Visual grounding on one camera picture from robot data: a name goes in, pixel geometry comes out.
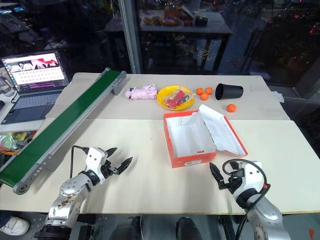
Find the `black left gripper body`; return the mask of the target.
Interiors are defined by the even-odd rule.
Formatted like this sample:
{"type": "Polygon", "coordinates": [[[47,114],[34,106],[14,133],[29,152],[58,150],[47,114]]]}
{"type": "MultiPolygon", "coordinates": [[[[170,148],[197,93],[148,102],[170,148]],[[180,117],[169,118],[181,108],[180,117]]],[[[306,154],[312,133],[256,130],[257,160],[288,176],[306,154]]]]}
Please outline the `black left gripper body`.
{"type": "Polygon", "coordinates": [[[101,173],[105,179],[108,179],[112,175],[118,175],[119,171],[116,167],[111,165],[111,162],[106,160],[105,163],[101,166],[101,173]]]}

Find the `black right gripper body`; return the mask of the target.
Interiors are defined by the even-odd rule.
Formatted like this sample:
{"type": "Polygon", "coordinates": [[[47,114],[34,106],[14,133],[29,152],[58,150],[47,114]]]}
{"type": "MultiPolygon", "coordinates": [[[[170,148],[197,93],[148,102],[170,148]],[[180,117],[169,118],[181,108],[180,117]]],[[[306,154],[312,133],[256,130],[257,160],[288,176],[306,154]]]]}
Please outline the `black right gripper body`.
{"type": "Polygon", "coordinates": [[[245,171],[243,169],[238,169],[231,172],[228,182],[224,182],[224,178],[219,174],[218,188],[220,190],[228,189],[231,194],[234,194],[235,191],[242,185],[243,177],[245,176],[245,171]]]}

